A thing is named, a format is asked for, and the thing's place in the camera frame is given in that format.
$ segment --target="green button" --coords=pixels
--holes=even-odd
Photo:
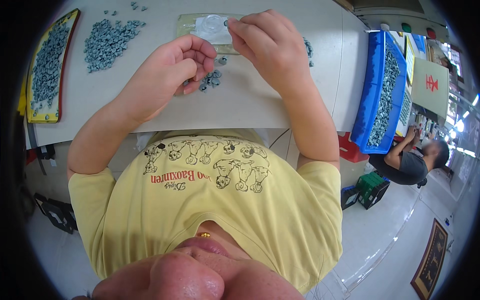
[[[412,27],[407,23],[402,23],[403,32],[412,33]]]

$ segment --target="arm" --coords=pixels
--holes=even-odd
[[[415,137],[410,143],[408,143],[405,146],[405,148],[403,148],[403,151],[409,152],[410,150],[412,150],[413,146],[415,146],[419,141],[420,141],[420,130],[416,130]]]
[[[193,35],[158,47],[120,94],[77,133],[68,152],[68,179],[74,173],[105,169],[128,133],[158,115],[174,94],[189,94],[199,87],[199,80],[213,71],[215,56],[210,43]]]
[[[402,157],[400,153],[408,147],[410,142],[413,141],[415,137],[416,129],[413,126],[410,126],[407,132],[407,136],[403,139],[403,141],[399,142],[395,147],[388,151],[387,155],[384,157],[384,161],[387,165],[395,168],[400,169],[400,164],[402,162]]]
[[[332,117],[313,82],[301,34],[283,15],[267,10],[228,20],[233,47],[252,62],[282,97],[300,151],[298,167],[324,161],[340,167]]]

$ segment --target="cartoon dalmatian print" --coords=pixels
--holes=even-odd
[[[252,143],[248,143],[246,147],[240,149],[240,152],[242,153],[243,158],[250,158],[254,154],[258,154],[267,161],[267,166],[270,166],[270,162],[267,159],[267,152],[265,152],[265,150],[260,147],[254,146]]]
[[[250,190],[253,192],[261,192],[263,190],[262,181],[268,176],[270,170],[262,166],[257,166],[253,167],[252,171],[255,175],[255,183],[250,186]]]
[[[198,141],[186,141],[189,148],[190,148],[190,155],[185,159],[185,162],[189,165],[196,165],[197,164],[197,153],[198,150],[200,150],[200,147],[202,147],[202,141],[203,140],[198,140]]]
[[[185,147],[187,141],[175,141],[168,144],[169,147],[172,147],[172,150],[168,153],[168,159],[171,161],[177,160],[181,157],[180,150]]]
[[[223,153],[225,154],[232,154],[235,152],[235,146],[239,145],[239,141],[233,141],[233,140],[226,140],[227,145],[223,146]]]
[[[221,159],[217,161],[214,165],[214,169],[218,169],[218,176],[216,178],[216,187],[219,189],[224,189],[227,185],[230,184],[229,174],[235,167],[235,164],[239,163],[238,159]]]
[[[200,158],[200,162],[208,165],[211,161],[210,155],[218,148],[220,142],[203,142],[205,148],[205,154]]]
[[[246,192],[248,191],[247,180],[250,174],[252,173],[252,164],[254,163],[253,160],[249,161],[248,163],[236,163],[235,166],[239,169],[239,177],[240,181],[235,184],[235,188],[237,191]]]
[[[157,160],[157,158],[162,154],[165,153],[167,154],[167,150],[165,149],[165,144],[158,142],[154,143],[147,148],[145,148],[144,155],[148,158],[148,162],[145,166],[145,172],[146,173],[155,173],[157,170],[157,167],[153,164]]]
[[[225,140],[225,139],[230,139],[230,140],[243,140],[237,136],[232,136],[232,135],[214,135],[219,140]]]

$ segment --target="yellow tray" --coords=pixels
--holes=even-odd
[[[68,14],[71,14],[70,19],[67,19],[66,16]],[[80,15],[80,11],[78,9],[74,9],[73,11],[69,12],[68,14],[64,15],[63,17],[59,18],[56,22],[54,22],[42,35],[40,38],[37,47],[35,49],[35,52],[32,57],[32,61],[30,63],[30,68],[28,69],[28,76],[26,78],[26,113],[27,113],[27,121],[29,123],[57,123],[60,120],[61,117],[61,91],[62,91],[62,77],[63,77],[63,68],[65,67],[65,61],[68,53],[68,47],[70,45],[70,39],[72,37],[73,30],[75,29],[75,25],[77,24],[78,16]],[[48,39],[48,33],[52,30],[53,25],[57,24],[60,22],[61,19],[65,18],[63,20],[63,23],[66,23],[68,27],[70,27],[70,31],[67,37],[67,42],[65,45],[65,49],[63,50],[63,53],[60,55],[59,60],[62,62],[60,74],[59,74],[59,82],[58,82],[58,87],[59,87],[59,93],[52,99],[52,105],[51,108],[48,108],[47,105],[45,105],[42,109],[39,109],[37,112],[36,116],[33,116],[34,110],[32,110],[30,107],[30,101],[34,99],[33,97],[33,90],[32,90],[32,85],[33,85],[33,67],[36,64],[36,54],[41,50],[43,42]]]

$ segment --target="lips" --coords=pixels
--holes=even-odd
[[[185,248],[185,247],[198,247],[202,250],[207,252],[220,254],[225,257],[231,258],[230,253],[214,239],[211,238],[201,238],[201,237],[194,237],[189,238],[181,242],[175,249]]]

